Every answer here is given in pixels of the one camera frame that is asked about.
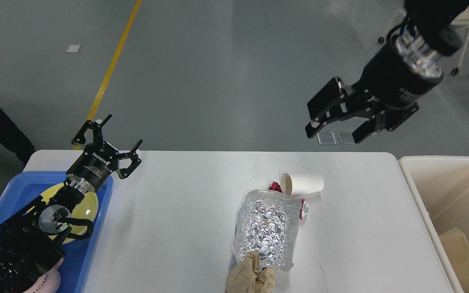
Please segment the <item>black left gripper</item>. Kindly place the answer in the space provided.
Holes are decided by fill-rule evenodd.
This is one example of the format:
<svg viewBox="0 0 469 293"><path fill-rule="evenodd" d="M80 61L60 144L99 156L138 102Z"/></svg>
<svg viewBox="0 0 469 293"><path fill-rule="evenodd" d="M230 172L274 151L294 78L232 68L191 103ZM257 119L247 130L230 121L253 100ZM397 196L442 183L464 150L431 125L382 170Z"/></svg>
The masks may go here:
<svg viewBox="0 0 469 293"><path fill-rule="evenodd" d="M112 118L108 114L104 120L87 120L71 140L71 144L84 146L82 154L66 171L70 180L84 180L90 187L89 190L97 192L109 178L112 172L116 172L119 178L128 178L142 160L138 157L137 150L143 143L140 139L130 151L119 153L110 143L103 139L102 128ZM92 132L92 143L86 143L86 132ZM118 162L130 160L126 168L120 168Z"/></svg>

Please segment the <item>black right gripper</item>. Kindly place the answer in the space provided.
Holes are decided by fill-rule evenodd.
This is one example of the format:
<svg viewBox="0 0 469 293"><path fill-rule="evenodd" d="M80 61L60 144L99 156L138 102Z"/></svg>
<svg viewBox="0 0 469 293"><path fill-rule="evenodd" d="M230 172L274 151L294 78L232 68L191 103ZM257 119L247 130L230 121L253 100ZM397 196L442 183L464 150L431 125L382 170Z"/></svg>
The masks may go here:
<svg viewBox="0 0 469 293"><path fill-rule="evenodd" d="M365 122L353 131L355 144L383 129L395 130L419 109L418 99L443 80L437 65L440 57L421 37L392 35L355 84L346 86L333 77L307 102L307 137L315 137L329 124L357 117Z"/></svg>

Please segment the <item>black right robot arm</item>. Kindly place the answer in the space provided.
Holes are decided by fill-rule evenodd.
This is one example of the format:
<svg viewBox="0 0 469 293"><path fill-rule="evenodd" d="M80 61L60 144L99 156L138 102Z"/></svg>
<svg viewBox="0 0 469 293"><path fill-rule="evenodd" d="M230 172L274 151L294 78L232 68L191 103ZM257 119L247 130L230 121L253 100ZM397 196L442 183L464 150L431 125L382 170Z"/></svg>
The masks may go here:
<svg viewBox="0 0 469 293"><path fill-rule="evenodd" d="M396 130L418 111L419 98L443 81L437 62L462 48L451 24L469 0L406 0L403 6L406 15L387 32L359 80L345 85L333 77L307 102L308 138L328 124L356 117L364 122L351 132L355 144Z"/></svg>

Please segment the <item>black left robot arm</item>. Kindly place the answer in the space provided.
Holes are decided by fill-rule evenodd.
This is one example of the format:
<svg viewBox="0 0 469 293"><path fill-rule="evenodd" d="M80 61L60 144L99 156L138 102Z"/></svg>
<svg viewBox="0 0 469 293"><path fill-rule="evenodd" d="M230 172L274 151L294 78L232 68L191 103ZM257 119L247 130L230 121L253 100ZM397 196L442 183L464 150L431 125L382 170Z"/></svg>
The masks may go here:
<svg viewBox="0 0 469 293"><path fill-rule="evenodd" d="M72 139L82 154L66 171L63 185L49 200L40 195L0 224L0 293L21 282L35 282L66 255L66 239L83 241L94 231L91 219L73 217L73 210L89 192L98 192L112 173L129 177L141 164L139 140L130 151L119 152L102 134L111 119L87 120Z"/></svg>

